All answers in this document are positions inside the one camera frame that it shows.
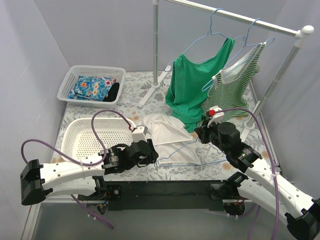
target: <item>green and white striped shirt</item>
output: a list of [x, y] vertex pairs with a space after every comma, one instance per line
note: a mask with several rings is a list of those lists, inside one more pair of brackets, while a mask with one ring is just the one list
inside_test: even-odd
[[[219, 106], [221, 109], [248, 108], [248, 104], [243, 99], [243, 94], [252, 76], [261, 70], [258, 59], [265, 46], [265, 42], [260, 43], [233, 66], [220, 70], [212, 77], [213, 85], [208, 91], [209, 100], [202, 115], [202, 120], [197, 124], [198, 127], [207, 118], [206, 112], [213, 106]], [[241, 110], [228, 111], [224, 113], [221, 122], [225, 122], [229, 118], [247, 115], [248, 113]]]

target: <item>metal rod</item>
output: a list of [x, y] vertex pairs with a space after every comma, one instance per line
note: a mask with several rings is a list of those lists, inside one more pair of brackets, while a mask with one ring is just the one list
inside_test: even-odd
[[[199, 3], [196, 3], [196, 2], [192, 2], [192, 1], [187, 1], [187, 0], [166, 0], [166, 1], [172, 2], [172, 3], [175, 3], [175, 4], [184, 5], [184, 6], [187, 6], [187, 7], [190, 7], [190, 8], [194, 8], [194, 9], [199, 9], [199, 10], [202, 10], [202, 11], [205, 11], [205, 12], [208, 12], [208, 13], [212, 13], [213, 11], [216, 10], [216, 8], [214, 8], [214, 7], [202, 5], [202, 4], [199, 4]], [[221, 17], [224, 17], [224, 18], [227, 18], [227, 19], [235, 20], [237, 22], [241, 22], [241, 23], [245, 23], [245, 24], [252, 24], [253, 21], [255, 20], [255, 19], [253, 19], [251, 17], [242, 16], [242, 15], [235, 14], [235, 13], [232, 13], [232, 12], [229, 12], [229, 11], [224, 11], [224, 10], [218, 10], [215, 13], [215, 15], [218, 15], [218, 16], [221, 16]], [[292, 37], [295, 37], [299, 33], [299, 31], [292, 30], [292, 29], [289, 29], [289, 28], [285, 28], [285, 27], [282, 27], [282, 26], [278, 26], [278, 25], [275, 25], [275, 24], [272, 24], [272, 23], [261, 21], [261, 20], [256, 21], [254, 23], [254, 25], [257, 26], [257, 27], [260, 27], [262, 29], [266, 29], [266, 30], [273, 31], [273, 32], [276, 32], [276, 33], [286, 34], [286, 35], [289, 35], [289, 36], [292, 36]]]
[[158, 21], [159, 0], [153, 4], [153, 85], [158, 85]]
[[[261, 110], [264, 108], [265, 103], [267, 102], [267, 100], [269, 99], [269, 97], [271, 96], [271, 94], [273, 93], [273, 91], [275, 90], [275, 88], [277, 87], [278, 83], [280, 82], [281, 78], [283, 77], [283, 75], [286, 73], [288, 67], [290, 66], [290, 64], [292, 63], [292, 61], [294, 60], [295, 56], [297, 55], [297, 53], [299, 52], [300, 47], [296, 47], [294, 46], [291, 50], [291, 52], [289, 53], [289, 55], [286, 57], [283, 65], [281, 66], [280, 70], [278, 71], [277, 75], [275, 76], [273, 82], [270, 84], [268, 90], [266, 91], [265, 95], [263, 96], [263, 99], [260, 101], [260, 103], [258, 104], [257, 108], [255, 109], [255, 111], [253, 112], [253, 114], [255, 116], [258, 116], [261, 112]], [[254, 118], [251, 117], [249, 119], [249, 121], [247, 122], [247, 126], [250, 127], [253, 125], [254, 123]]]

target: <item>black cloth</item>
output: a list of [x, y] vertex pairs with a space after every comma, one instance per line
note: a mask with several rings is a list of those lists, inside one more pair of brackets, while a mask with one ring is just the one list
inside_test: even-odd
[[118, 91], [119, 91], [120, 83], [115, 82], [108, 92], [108, 96], [105, 97], [102, 101], [103, 102], [113, 102], [116, 100]]

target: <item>plastic basket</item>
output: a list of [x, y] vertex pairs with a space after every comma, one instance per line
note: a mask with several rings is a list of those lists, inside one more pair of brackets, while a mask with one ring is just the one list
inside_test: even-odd
[[[128, 119], [133, 127], [135, 123]], [[118, 117], [96, 117], [94, 129], [106, 148], [117, 144], [131, 145], [132, 132], [128, 124]], [[91, 128], [91, 118], [79, 118], [69, 124], [65, 130], [61, 151], [73, 159], [83, 159], [102, 150]]]
[[[116, 82], [120, 84], [115, 101], [104, 102], [69, 99], [69, 92], [78, 81], [79, 76], [115, 78]], [[115, 108], [125, 83], [125, 76], [126, 70], [119, 67], [75, 65], [71, 67], [65, 75], [63, 82], [59, 88], [57, 98], [61, 101], [66, 101], [76, 106], [86, 106], [93, 108]]]

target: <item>table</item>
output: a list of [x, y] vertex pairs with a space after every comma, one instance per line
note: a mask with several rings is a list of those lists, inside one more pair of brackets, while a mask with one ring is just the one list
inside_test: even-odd
[[[136, 124], [143, 119], [144, 116], [153, 113], [171, 114], [171, 108], [165, 102], [165, 96], [170, 85], [171, 73], [163, 80], [163, 86], [154, 93], [151, 99], [146, 103], [144, 108], [138, 108], [138, 103], [151, 87], [153, 81], [153, 73], [150, 71], [143, 72], [127, 72], [122, 93], [117, 103], [116, 110], [125, 117], [133, 120]], [[253, 110], [255, 102], [253, 94], [248, 87], [244, 92], [243, 98], [247, 101], [249, 110]], [[62, 139], [67, 126], [74, 120], [79, 118], [91, 118], [100, 108], [73, 106], [69, 103], [61, 121], [59, 133], [55, 143], [57, 149], [61, 148]], [[99, 117], [118, 117], [114, 113], [104, 112]], [[231, 118], [228, 121], [235, 124], [241, 132], [243, 123], [248, 117]], [[262, 157], [269, 160], [268, 153], [263, 144], [261, 134], [257, 126], [251, 130], [246, 141], [248, 145], [261, 153]], [[195, 152], [199, 156], [203, 156], [208, 149], [208, 145], [199, 142], [192, 144]], [[150, 164], [147, 167], [134, 167], [128, 171], [117, 174], [108, 174], [105, 179], [108, 181], [201, 181], [201, 180], [225, 180], [238, 170], [232, 167], [227, 161], [223, 160], [225, 156], [211, 150], [207, 160], [201, 166], [162, 166], [155, 168]], [[57, 153], [53, 154], [52, 163], [63, 162], [64, 160]]]

